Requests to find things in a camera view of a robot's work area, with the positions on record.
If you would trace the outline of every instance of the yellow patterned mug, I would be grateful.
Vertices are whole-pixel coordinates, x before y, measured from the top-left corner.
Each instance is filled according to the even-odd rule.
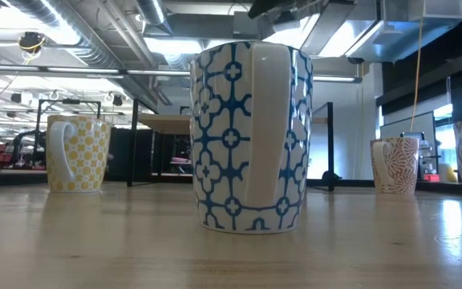
[[[85,116],[47,118],[47,182],[51,192],[87,193],[101,188],[110,124]]]

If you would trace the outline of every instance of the table surface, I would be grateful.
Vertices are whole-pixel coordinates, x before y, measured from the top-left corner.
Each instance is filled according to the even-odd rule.
[[[301,226],[202,228],[191,185],[0,187],[0,288],[462,288],[462,197],[310,189]]]

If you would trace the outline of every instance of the exposed ductwork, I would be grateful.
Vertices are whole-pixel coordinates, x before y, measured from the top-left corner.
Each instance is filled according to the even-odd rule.
[[[143,20],[151,26],[172,35],[172,29],[167,22],[166,9],[161,0],[136,0],[138,11]],[[171,69],[187,70],[188,64],[183,55],[164,55]]]
[[[89,67],[100,68],[124,68],[120,60],[104,44],[103,40],[88,26],[79,16],[78,12],[66,0],[5,0],[8,4],[20,10],[31,18],[36,18],[50,27],[53,31],[61,34],[66,29],[70,30],[78,40],[76,45],[88,47],[80,50],[69,50],[73,56],[84,62]],[[130,76],[122,79],[112,79],[134,98],[139,98],[155,108],[157,100],[148,92],[146,86]]]
[[[136,3],[140,16],[148,25],[156,26],[169,35],[172,34],[172,29],[167,23],[166,9],[161,0],[136,0]]]

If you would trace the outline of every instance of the blue and white mug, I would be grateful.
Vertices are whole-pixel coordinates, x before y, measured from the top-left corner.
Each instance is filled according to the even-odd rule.
[[[228,43],[191,66],[193,184],[204,227],[293,230],[310,149],[311,59],[292,47]]]

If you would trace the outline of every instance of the mug handle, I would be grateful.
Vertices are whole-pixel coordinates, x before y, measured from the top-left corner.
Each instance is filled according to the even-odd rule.
[[[73,181],[74,172],[67,161],[67,155],[63,148],[65,138],[70,139],[75,135],[76,127],[67,121],[57,121],[51,125],[49,134],[49,150],[56,166],[56,173],[61,181]]]
[[[252,125],[246,206],[274,204],[289,122],[290,74],[288,48],[271,43],[253,44]]]
[[[381,182],[385,185],[393,185],[394,181],[388,174],[388,167],[384,162],[384,149],[390,149],[390,145],[386,141],[379,141],[374,143],[372,152],[374,154],[374,163],[377,167],[377,173],[381,178]]]

